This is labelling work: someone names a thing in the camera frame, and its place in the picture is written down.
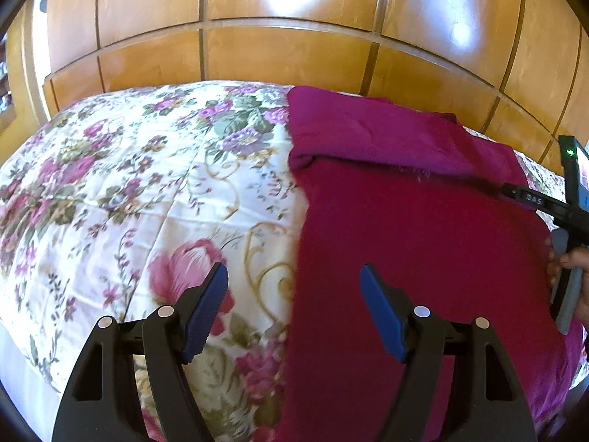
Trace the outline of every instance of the blue gripper pad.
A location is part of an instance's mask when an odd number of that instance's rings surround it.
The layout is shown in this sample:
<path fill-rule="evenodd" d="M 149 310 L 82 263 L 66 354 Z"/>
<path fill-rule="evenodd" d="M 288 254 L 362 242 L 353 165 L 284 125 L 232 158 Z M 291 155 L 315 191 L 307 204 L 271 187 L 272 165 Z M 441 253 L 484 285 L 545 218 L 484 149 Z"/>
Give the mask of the blue gripper pad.
<path fill-rule="evenodd" d="M 408 317 L 405 312 L 407 309 L 412 309 L 407 295 L 402 289 L 383 285 L 378 274 L 368 264 L 360 270 L 360 291 L 381 337 L 382 344 L 385 346 L 385 351 L 404 364 L 408 355 L 404 340 L 405 324 Z M 394 297 L 399 298 L 400 307 L 398 309 L 403 312 L 402 314 L 397 314 L 392 305 Z"/>
<path fill-rule="evenodd" d="M 227 268 L 217 263 L 213 266 L 202 285 L 195 288 L 201 289 L 202 294 L 184 328 L 182 364 L 189 364 L 196 354 L 202 352 L 228 287 L 229 274 Z"/>

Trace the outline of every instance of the folded magenta fabric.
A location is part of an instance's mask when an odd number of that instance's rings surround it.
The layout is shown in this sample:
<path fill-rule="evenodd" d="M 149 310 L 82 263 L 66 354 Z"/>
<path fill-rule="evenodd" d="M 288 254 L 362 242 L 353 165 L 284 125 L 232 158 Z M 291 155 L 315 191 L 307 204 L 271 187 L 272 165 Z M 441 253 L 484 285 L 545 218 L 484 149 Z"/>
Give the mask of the folded magenta fabric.
<path fill-rule="evenodd" d="M 513 150 L 470 136 L 449 114 L 309 87 L 288 100 L 289 163 L 309 207 L 276 440 L 368 442 L 387 417 L 403 366 L 385 354 L 360 294 L 367 262 L 444 319 L 489 319 L 534 420 L 556 410 L 581 326 L 565 337 L 550 318 L 546 225 L 493 193 L 526 186 Z M 424 440 L 440 433 L 451 378 L 445 358 Z"/>

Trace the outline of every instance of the bed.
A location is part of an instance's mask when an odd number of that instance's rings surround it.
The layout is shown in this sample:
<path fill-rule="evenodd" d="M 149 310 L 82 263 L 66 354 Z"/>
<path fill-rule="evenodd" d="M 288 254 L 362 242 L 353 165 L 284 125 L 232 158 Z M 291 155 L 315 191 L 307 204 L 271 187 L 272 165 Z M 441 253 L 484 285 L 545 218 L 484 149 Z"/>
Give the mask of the bed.
<path fill-rule="evenodd" d="M 0 380 L 43 441 L 95 321 L 144 318 L 216 262 L 230 289 L 187 379 L 216 440 L 271 440 L 280 401 L 270 407 L 264 388 L 281 383 L 307 205 L 287 163 L 289 89 L 207 81 L 97 95 L 2 166 Z M 564 199 L 561 177 L 516 156 L 530 187 Z M 149 436 L 163 440 L 142 357 L 135 365 Z M 588 373 L 583 355 L 572 385 Z"/>

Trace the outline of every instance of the screen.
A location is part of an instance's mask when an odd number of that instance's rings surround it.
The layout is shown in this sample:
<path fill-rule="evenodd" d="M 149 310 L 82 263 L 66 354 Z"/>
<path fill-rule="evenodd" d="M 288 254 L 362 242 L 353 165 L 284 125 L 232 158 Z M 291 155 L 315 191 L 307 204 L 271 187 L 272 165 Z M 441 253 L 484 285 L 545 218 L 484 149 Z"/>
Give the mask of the screen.
<path fill-rule="evenodd" d="M 576 147 L 576 163 L 579 168 L 579 206 L 589 210 L 589 159 L 581 147 Z"/>

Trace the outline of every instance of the silver screw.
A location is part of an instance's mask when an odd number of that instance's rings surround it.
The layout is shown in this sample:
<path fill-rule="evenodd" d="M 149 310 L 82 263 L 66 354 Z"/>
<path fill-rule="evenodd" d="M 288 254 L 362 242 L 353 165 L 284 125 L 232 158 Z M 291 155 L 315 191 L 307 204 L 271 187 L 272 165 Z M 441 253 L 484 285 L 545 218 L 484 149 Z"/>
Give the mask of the silver screw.
<path fill-rule="evenodd" d="M 489 326 L 491 326 L 491 323 L 489 323 L 489 321 L 485 318 L 476 318 L 475 324 L 479 326 L 481 329 L 488 329 Z"/>
<path fill-rule="evenodd" d="M 413 312 L 419 318 L 428 318 L 431 314 L 431 311 L 425 306 L 417 306 Z"/>
<path fill-rule="evenodd" d="M 173 306 L 162 306 L 157 310 L 157 315 L 161 318 L 168 318 L 174 313 Z"/>
<path fill-rule="evenodd" d="M 101 329 L 105 329 L 106 327 L 110 326 L 113 323 L 113 318 L 111 316 L 104 316 L 98 320 L 98 327 Z"/>

